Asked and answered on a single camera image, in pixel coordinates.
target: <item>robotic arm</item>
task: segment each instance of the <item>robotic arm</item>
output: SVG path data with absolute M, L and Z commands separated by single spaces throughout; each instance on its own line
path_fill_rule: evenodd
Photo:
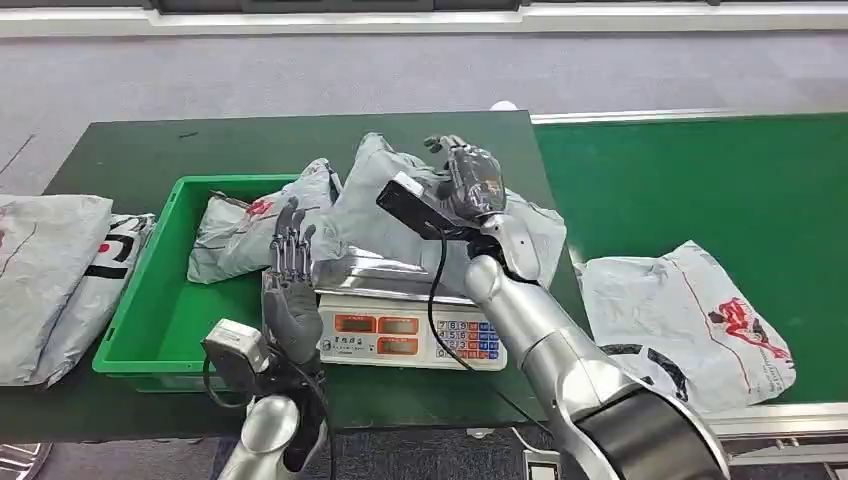
M 721 444 L 704 422 L 622 370 L 537 283 L 533 240 L 505 213 L 497 160 L 456 136 L 426 145 L 447 150 L 450 181 L 428 191 L 399 173 L 377 203 L 424 239 L 468 242 L 466 291 L 530 380 L 558 451 L 591 480 L 729 480 Z M 278 218 L 272 267 L 263 273 L 263 332 L 221 320 L 203 341 L 230 388 L 259 399 L 220 478 L 296 478 L 328 434 L 311 234 L 299 240 L 297 212 L 294 203 Z
M 451 181 L 430 192 L 399 173 L 377 203 L 424 239 L 469 242 L 466 291 L 530 380 L 558 450 L 591 480 L 729 479 L 704 422 L 622 370 L 536 282 L 539 259 L 523 222 L 504 213 L 497 160 L 456 136 L 426 144 L 448 150 Z

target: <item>green crate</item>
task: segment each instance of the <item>green crate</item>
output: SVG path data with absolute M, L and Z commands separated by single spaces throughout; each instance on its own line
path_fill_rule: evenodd
M 221 318 L 258 326 L 260 273 L 200 285 L 189 253 L 211 191 L 251 202 L 297 175 L 191 176 L 177 181 L 94 357 L 96 372 L 140 392 L 203 390 L 200 341 Z M 213 385 L 223 388 L 219 378 Z

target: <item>white plastic bag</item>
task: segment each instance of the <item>white plastic bag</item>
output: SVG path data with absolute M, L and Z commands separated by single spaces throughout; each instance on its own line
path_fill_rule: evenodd
M 423 240 L 417 233 L 377 205 L 377 195 L 398 172 L 405 172 L 425 188 L 447 179 L 419 158 L 396 152 L 382 135 L 365 135 L 356 152 L 353 169 L 338 201 L 321 219 L 313 237 L 315 261 L 341 258 L 348 246 L 358 247 L 435 272 L 439 242 Z M 525 222 L 542 265 L 539 283 L 547 287 L 556 273 L 565 242 L 565 224 L 554 210 L 541 208 L 507 190 L 506 213 Z M 442 283 L 456 293 L 465 292 L 465 271 L 470 262 L 467 243 L 448 242 Z
M 76 366 L 112 317 L 154 220 L 153 214 L 112 215 L 109 233 L 59 315 L 38 368 L 25 384 L 50 387 Z
M 109 230 L 112 200 L 0 195 L 0 385 L 28 381 Z
M 794 383 L 786 343 L 695 242 L 660 258 L 590 260 L 580 270 L 596 343 L 697 411 L 759 403 Z
M 298 208 L 307 210 L 301 224 L 305 231 L 322 209 L 332 205 L 340 189 L 330 162 L 321 158 L 311 162 L 296 181 L 250 205 L 213 195 L 198 228 L 186 277 L 196 283 L 214 283 L 267 267 L 277 215 L 289 198 L 297 197 Z

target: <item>black cable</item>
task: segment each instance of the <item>black cable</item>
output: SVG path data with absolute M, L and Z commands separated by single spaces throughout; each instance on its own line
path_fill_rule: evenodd
M 436 322 L 433 321 L 433 299 L 436 297 L 436 288 L 438 288 L 439 281 L 441 281 L 441 279 L 442 279 L 442 271 L 445 269 L 445 262 L 447 261 L 447 255 L 448 255 L 448 240 L 445 237 L 444 230 L 442 230 L 438 225 L 433 225 L 433 226 L 436 228 L 436 230 L 439 231 L 439 238 L 442 242 L 442 253 L 441 253 L 441 256 L 439 257 L 439 267 L 436 268 L 436 276 L 433 277 L 433 283 L 430 285 L 430 296 L 427 298 L 427 320 L 430 321 L 430 330 L 433 331 L 433 336 L 436 337 L 436 342 L 438 342 L 439 346 L 442 347 L 448 353 L 448 355 L 451 356 L 451 358 L 453 358 L 460 365 L 465 367 L 466 370 L 468 370 L 470 372 L 476 372 L 477 370 L 474 370 L 474 367 L 469 365 L 465 360 L 459 358 L 459 356 L 456 353 L 454 353 L 454 351 L 445 344 L 445 341 L 442 340 L 441 336 L 439 336 L 438 330 L 436 330 Z M 543 432 L 547 433 L 548 435 L 553 436 L 553 434 L 551 434 L 551 431 L 548 430 L 548 427 L 542 425 L 536 419 L 531 417 L 529 413 L 524 411 L 524 409 L 522 409 L 515 402 L 510 400 L 506 395 L 504 395 L 503 392 L 498 390 L 498 388 L 495 387 L 494 385 L 492 385 L 488 380 L 483 379 L 483 383 L 485 383 L 486 386 L 489 387 L 489 389 L 492 390 L 492 392 L 494 392 L 495 395 L 500 397 L 501 400 L 503 400 L 510 407 L 515 409 L 516 412 L 521 414 L 522 417 L 526 418 L 529 422 L 535 424 L 537 427 L 542 429 Z
M 215 402 L 215 405 L 218 405 L 221 408 L 244 408 L 250 403 L 251 395 L 248 395 L 243 401 L 239 403 L 227 403 L 221 397 L 215 393 L 215 390 L 212 389 L 212 382 L 209 379 L 209 356 L 203 358 L 203 387 L 206 389 L 206 393 L 209 395 L 209 398 Z
M 268 345 L 268 349 L 279 358 L 284 359 L 286 363 L 288 363 L 288 365 L 292 367 L 298 375 L 300 375 L 300 378 L 309 385 L 309 388 L 312 389 L 312 393 L 318 397 L 318 402 L 321 404 L 321 410 L 324 411 L 324 418 L 327 421 L 327 442 L 330 443 L 330 480 L 336 480 L 336 434 L 333 432 L 332 422 L 330 421 L 330 404 L 327 402 L 327 397 L 324 395 L 324 391 L 321 390 L 321 386 L 315 382 L 314 378 L 304 372 L 303 369 L 300 368 L 298 364 L 294 363 L 282 350 L 277 348 L 275 345 Z

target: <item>green table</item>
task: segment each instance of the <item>green table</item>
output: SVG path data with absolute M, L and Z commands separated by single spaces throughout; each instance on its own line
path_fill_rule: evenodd
M 99 193 L 117 200 L 116 211 L 158 211 L 181 175 L 291 171 L 316 156 L 346 171 L 342 162 L 367 130 L 382 131 L 398 149 L 423 158 L 422 136 L 458 133 L 495 152 L 516 190 L 544 206 L 552 204 L 553 191 L 577 259 L 656 256 L 690 238 L 713 253 L 797 362 L 796 385 L 779 405 L 746 410 L 770 420 L 782 411 L 800 412 L 804 422 L 785 432 L 803 432 L 813 417 L 845 411 L 848 380 L 836 355 L 848 333 L 840 302 L 848 267 L 848 115 L 544 121 L 549 124 L 535 127 L 544 171 L 523 113 L 95 124 L 47 193 Z M 568 261 L 563 257 L 564 265 Z M 552 290 L 585 325 L 573 276 L 559 272 Z M 0 389 L 0 440 L 236 431 L 238 415 L 228 416 L 202 395 L 136 394 L 93 374 L 89 363 L 83 360 L 44 394 Z M 348 372 L 356 382 L 345 384 Z M 462 372 L 334 367 L 329 375 L 344 428 L 519 420 Z M 540 415 L 517 372 L 487 375 Z M 390 387 L 392 398 L 371 398 L 369 385 L 376 382 Z M 101 408 L 107 402 L 109 408 Z M 812 410 L 804 405 L 823 402 L 830 403 Z M 848 429 L 839 420 L 818 425 Z M 761 431 L 777 431 L 762 425 Z
M 553 208 L 544 165 L 526 112 L 258 118 L 93 124 L 45 193 L 92 193 L 115 200 L 115 212 L 159 212 L 184 175 L 296 173 L 326 157 L 344 176 L 362 136 L 383 133 L 399 151 L 441 162 L 422 141 L 456 133 L 503 159 L 511 188 Z M 569 266 L 564 252 L 561 265 Z M 570 268 L 552 286 L 585 324 Z M 238 413 L 215 407 L 204 394 L 140 394 L 91 371 L 90 357 L 48 392 L 0 389 L 0 440 L 110 440 L 237 432 Z M 513 364 L 490 378 L 512 399 L 543 418 Z M 356 366 L 328 367 L 328 396 L 336 428 L 497 426 L 521 421 L 502 401 L 481 394 L 467 372 Z M 375 396 L 379 390 L 382 395 Z

